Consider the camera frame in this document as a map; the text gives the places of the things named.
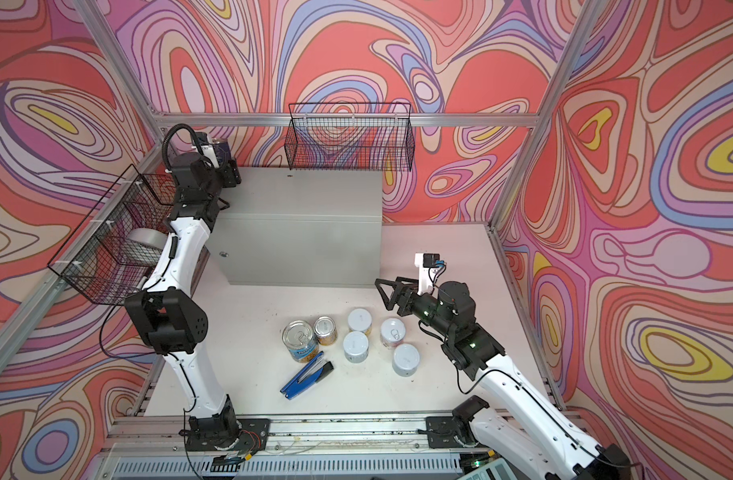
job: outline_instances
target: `robotic arm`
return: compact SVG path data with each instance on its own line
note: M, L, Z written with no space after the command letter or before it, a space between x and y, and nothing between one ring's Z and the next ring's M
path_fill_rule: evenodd
M168 158L168 144L178 130L190 132L196 151ZM236 161L215 150L207 134L175 125L161 145L164 166L174 178L174 206L169 237L158 264L140 292L124 300L143 343L174 369L190 400L189 450L225 449L239 435L230 397L212 370L200 344L207 336L206 313L190 298L190 281L202 247L214 229L220 192L241 182Z
M433 328L442 341L441 351L457 370L502 401L529 436L510 426L481 398L474 396L456 408L468 423L469 433L494 448L533 480L627 480L628 457L616 445L603 448L592 436L573 425L544 398L516 368L497 340L477 322L476 303L465 283L445 282L438 297L430 292L433 277L443 262L438 254L418 254L420 279L397 277L375 280L388 310L413 314ZM393 288L390 296L384 286Z

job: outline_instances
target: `black wire mesh basket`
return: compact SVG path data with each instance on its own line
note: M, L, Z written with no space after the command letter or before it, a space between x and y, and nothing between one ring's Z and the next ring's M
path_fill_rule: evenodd
M412 105L293 103L284 149L290 169L411 171Z
M126 187L126 191L110 214L104 219L90 220L92 212L97 213L120 187ZM135 240L133 232L150 229L163 237L168 235L165 220L174 203L174 189L171 176L140 174L130 166L60 246L49 261L49 269L90 302L119 304L141 289L161 253L159 248ZM81 250L73 258L56 260L85 228L95 230Z

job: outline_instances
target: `can lid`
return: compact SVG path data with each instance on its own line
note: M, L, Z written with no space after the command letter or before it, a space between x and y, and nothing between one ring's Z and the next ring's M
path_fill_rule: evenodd
M328 316L322 316L314 323L314 331L318 336L327 336L334 331L334 320Z
M407 335L407 328L404 322L397 318L388 319L380 327L380 334L383 339L391 342L398 342Z
M342 348L348 355L363 355L369 350L369 339L363 332L351 332L345 335Z
M307 346L314 336L310 323L304 320L295 320L284 329L282 338L287 348L300 349Z
M402 343L393 351L393 365L400 370L414 370L419 366L419 352L414 345Z
M357 308L348 314L348 326L351 330L363 332L372 326L372 315L363 308Z

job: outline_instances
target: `gray metal cabinet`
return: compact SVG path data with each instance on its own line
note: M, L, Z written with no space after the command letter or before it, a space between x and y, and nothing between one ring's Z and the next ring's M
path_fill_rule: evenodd
M238 285L369 287L380 273L382 173L240 168L207 247Z

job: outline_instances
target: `patterned wall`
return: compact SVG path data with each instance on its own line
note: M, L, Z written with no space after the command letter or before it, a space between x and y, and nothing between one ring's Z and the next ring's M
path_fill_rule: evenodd
M64 238L151 142L69 0L0 2L0 325ZM149 369L110 361L72 290L0 377L0 478L77 478ZM113 351L141 350L128 318Z
M579 8L538 0L108 5L151 104L168 112L396 100L428 113L534 112ZM283 128L211 130L242 164L286 165ZM386 176L386 221L487 220L524 134L419 129L415 170Z
M733 480L733 2L610 3L499 232L565 401Z

